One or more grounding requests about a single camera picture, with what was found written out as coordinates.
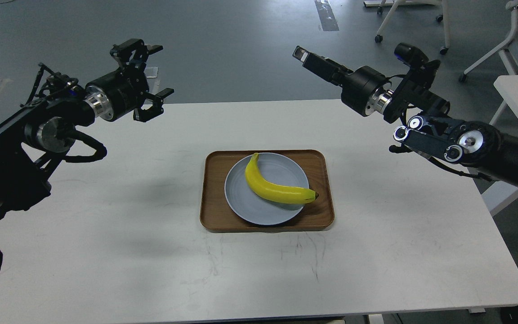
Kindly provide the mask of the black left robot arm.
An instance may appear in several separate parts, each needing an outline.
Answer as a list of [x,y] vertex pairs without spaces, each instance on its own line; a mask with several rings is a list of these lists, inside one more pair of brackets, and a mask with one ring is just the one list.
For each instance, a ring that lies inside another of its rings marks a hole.
[[0,220],[10,211],[27,211],[51,194],[49,178],[60,163],[91,163],[107,156],[99,140],[77,129],[95,119],[116,121],[127,113],[147,122],[164,113],[174,90],[149,90],[148,58],[162,45],[129,39],[113,45],[117,69],[80,85],[77,78],[46,64],[20,109],[0,124]]

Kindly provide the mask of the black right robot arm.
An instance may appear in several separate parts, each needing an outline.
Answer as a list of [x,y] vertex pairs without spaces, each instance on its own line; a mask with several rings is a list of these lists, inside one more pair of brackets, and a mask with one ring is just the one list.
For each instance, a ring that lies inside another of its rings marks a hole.
[[308,71],[342,88],[341,101],[361,116],[380,113],[387,123],[400,121],[393,134],[400,146],[393,153],[415,152],[448,172],[460,164],[477,169],[475,179],[499,180],[518,187],[518,138],[481,121],[449,117],[450,103],[430,91],[440,61],[430,61],[419,48],[399,43],[394,54],[408,68],[401,82],[363,66],[351,70],[298,46],[293,56]]

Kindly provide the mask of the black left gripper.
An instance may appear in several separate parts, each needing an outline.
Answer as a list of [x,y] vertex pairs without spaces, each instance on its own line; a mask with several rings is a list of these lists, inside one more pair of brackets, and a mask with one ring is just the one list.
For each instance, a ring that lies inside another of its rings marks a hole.
[[[165,88],[157,94],[149,93],[144,70],[150,55],[162,51],[162,45],[146,44],[142,39],[129,39],[113,45],[109,54],[118,69],[86,84],[85,101],[92,107],[95,117],[113,122],[134,111],[133,119],[148,122],[164,113],[164,100],[174,94],[173,88]],[[151,105],[141,108],[145,101]]]

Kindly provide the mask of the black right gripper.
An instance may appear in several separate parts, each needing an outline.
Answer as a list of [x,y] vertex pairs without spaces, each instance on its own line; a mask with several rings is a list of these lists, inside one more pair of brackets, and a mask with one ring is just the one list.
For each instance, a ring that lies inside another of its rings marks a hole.
[[296,46],[292,56],[301,62],[303,68],[319,78],[334,86],[341,86],[341,101],[363,117],[374,112],[367,107],[372,95],[390,82],[384,74],[370,66],[362,66],[353,71],[300,46]]

